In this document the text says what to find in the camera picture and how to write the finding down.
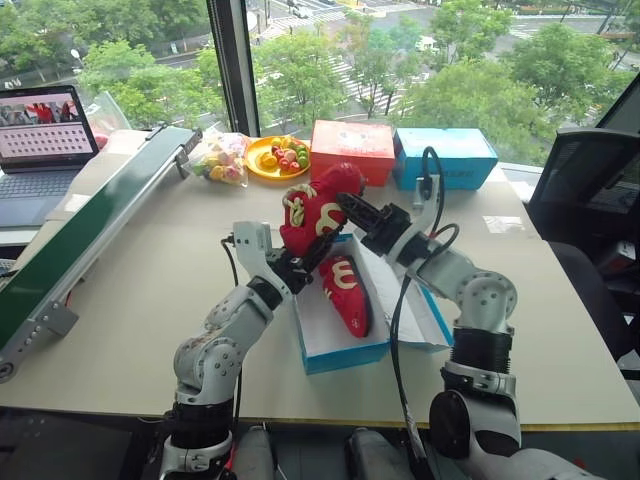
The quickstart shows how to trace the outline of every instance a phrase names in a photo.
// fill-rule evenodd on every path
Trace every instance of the yellow plate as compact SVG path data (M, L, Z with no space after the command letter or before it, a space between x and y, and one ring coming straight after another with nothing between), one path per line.
M271 141L274 138L282 137L264 137L260 140L256 140L251 145L249 145L249 148L247 148L247 153L245 155L245 163L247 164L247 168L256 175L260 175L264 178L270 178L272 180L284 180L287 178L297 177L298 175L302 175L304 172L309 170L309 167L311 166L311 160L309 160L309 165L307 165L306 168L303 168L295 173L280 173L280 167L272 171L267 171L260 168L260 165L258 165L257 162L258 157L264 152L271 152ZM293 138L292 140L299 145L304 145L304 147L307 149L307 153L309 153L309 158L311 157L309 147L307 147L304 142L301 142L297 138Z

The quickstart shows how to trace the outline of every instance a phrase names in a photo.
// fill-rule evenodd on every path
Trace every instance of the laptop screen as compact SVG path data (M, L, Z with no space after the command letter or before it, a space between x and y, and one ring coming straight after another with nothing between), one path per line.
M0 92L3 170L76 167L97 151L73 87Z

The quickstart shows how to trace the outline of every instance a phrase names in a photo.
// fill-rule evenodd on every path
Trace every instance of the car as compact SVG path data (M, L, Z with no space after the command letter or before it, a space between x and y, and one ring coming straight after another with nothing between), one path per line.
M311 17L311 10L307 7L293 7L292 13L299 18Z

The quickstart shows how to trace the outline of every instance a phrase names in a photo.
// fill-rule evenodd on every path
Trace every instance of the tree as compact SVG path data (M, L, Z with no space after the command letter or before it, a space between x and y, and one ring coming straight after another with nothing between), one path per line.
M622 55L618 56L618 59L611 70L618 68L622 60L624 60L624 57L627 56L627 53L629 53L629 50L631 50L634 45L640 44L640 0L630 1L622 23L618 24L617 21L614 23L618 29L624 30L631 35L630 38L624 42L624 52L622 52Z
M19 10L12 4L0 8L0 58L12 74L35 70L44 83L47 81L43 72L45 67L56 69L71 65L73 58L67 47L67 25L60 22L69 1L52 2L60 13L49 11L48 22L41 0L25 1ZM36 10L42 14L27 14Z
M75 28L75 35L86 45L117 40L150 45L163 28L151 8L151 0L74 1L86 17Z
M198 58L207 65L209 52ZM89 50L80 85L92 94L108 90L134 127L180 122L191 127L202 113L222 110L220 88L199 68L175 69L156 65L142 46L125 41L105 42Z
M398 24L389 30L389 36L397 50L412 51L423 31L424 28L417 20L408 15L401 15Z
M464 60L413 86L411 108L394 125L479 128L504 162L542 165L554 125L533 102L535 89L512 80L505 65Z
M151 10L160 23L159 37L166 40L184 39L187 33L209 31L206 2L201 0L156 0L151 2Z
M358 88L358 99L371 118L378 96L386 96L384 114L388 115L393 95L407 88L422 69L422 60L413 51L421 29L406 16L389 33L372 29L371 16L351 13L347 19L340 33L345 43L342 56L352 66L349 77Z
M569 115L576 122L584 119L596 99L607 101L614 94L611 87L626 77L608 69L612 51L607 40L577 33L560 23L549 24L516 43L504 59L515 80L536 88L536 105L548 115L561 119Z
M89 49L78 81L95 95L117 83L126 83L135 70L154 64L153 56L142 45L131 48L124 40L104 42Z
M441 59L435 67L452 64L461 59L481 58L493 50L496 38L509 32L510 10L493 10L480 0L451 0L442 7L431 21L431 30Z
M258 90L271 89L262 95L271 104L262 107L278 110L273 116L281 126L290 119L306 126L317 118L331 117L344 101L338 76L331 69L330 43L322 33L283 35L254 49L254 53ZM283 110L290 111L291 117L280 116Z

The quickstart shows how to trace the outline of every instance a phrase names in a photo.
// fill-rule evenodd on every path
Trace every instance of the red box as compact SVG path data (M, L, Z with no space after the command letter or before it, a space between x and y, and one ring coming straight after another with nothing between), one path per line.
M367 185L383 186L395 164L391 127L316 120L311 137L311 180L338 162L357 165Z

